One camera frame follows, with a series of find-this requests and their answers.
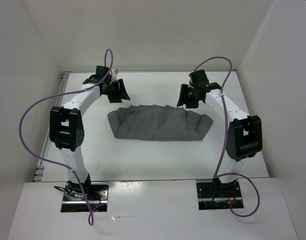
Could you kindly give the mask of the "grey pleated skirt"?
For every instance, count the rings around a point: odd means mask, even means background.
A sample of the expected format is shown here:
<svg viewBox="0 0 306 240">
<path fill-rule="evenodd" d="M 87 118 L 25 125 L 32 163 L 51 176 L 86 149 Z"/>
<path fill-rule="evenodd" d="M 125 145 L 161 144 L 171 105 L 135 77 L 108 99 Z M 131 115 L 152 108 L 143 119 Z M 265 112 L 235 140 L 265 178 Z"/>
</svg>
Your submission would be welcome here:
<svg viewBox="0 0 306 240">
<path fill-rule="evenodd" d="M 169 105 L 131 105 L 108 114 L 117 139 L 141 141 L 200 141 L 210 130 L 213 119 L 184 108 Z"/>
</svg>

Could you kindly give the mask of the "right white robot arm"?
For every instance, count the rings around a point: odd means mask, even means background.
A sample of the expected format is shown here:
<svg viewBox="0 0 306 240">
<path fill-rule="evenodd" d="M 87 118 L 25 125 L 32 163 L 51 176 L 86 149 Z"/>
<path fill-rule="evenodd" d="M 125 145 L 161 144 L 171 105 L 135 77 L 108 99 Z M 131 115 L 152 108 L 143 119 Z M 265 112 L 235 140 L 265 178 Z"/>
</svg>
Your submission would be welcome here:
<svg viewBox="0 0 306 240">
<path fill-rule="evenodd" d="M 229 184 L 239 176 L 245 159 L 254 157 L 262 150 L 261 119 L 241 110 L 218 83 L 210 83 L 204 70 L 189 74 L 189 84 L 182 84 L 177 106 L 196 109 L 199 103 L 209 105 L 224 120 L 224 150 L 216 166 L 212 191 L 224 196 Z"/>
</svg>

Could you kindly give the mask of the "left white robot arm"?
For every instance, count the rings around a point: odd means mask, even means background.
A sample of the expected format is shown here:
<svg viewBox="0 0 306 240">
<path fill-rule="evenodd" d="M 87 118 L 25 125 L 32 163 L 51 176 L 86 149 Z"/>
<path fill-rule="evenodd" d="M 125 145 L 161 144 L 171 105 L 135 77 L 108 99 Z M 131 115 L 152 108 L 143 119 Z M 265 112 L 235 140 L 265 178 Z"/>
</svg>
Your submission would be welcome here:
<svg viewBox="0 0 306 240">
<path fill-rule="evenodd" d="M 97 66 L 95 74 L 83 81 L 82 88 L 63 106 L 50 111 L 50 140 L 59 149 L 68 168 L 68 187 L 81 200 L 92 195 L 90 174 L 86 170 L 81 145 L 85 138 L 82 117 L 94 101 L 106 95 L 110 103 L 130 100 L 119 70 Z"/>
</svg>

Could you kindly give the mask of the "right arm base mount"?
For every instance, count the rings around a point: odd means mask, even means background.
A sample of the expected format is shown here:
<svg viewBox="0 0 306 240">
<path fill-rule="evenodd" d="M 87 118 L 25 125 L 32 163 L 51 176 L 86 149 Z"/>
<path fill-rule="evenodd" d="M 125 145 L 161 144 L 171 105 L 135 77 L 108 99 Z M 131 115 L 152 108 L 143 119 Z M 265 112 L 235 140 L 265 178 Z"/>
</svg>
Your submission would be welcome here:
<svg viewBox="0 0 306 240">
<path fill-rule="evenodd" d="M 233 204 L 233 209 L 244 208 L 240 185 L 237 180 L 221 183 L 219 180 L 207 179 L 196 182 L 199 210 L 225 210 Z"/>
</svg>

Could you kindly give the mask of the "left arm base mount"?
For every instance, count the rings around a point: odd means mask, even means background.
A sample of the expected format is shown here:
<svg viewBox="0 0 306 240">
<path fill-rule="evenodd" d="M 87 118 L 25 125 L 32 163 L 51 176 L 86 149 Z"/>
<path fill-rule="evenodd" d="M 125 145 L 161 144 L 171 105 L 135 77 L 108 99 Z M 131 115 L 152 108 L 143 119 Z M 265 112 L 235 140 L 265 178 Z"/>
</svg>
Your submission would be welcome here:
<svg viewBox="0 0 306 240">
<path fill-rule="evenodd" d="M 54 186 L 54 188 L 63 193 L 62 213 L 88 212 L 85 198 L 78 184 L 66 183 L 64 187 Z M 95 212 L 106 212 L 108 206 L 108 182 L 92 182 L 85 190 L 91 209 Z"/>
</svg>

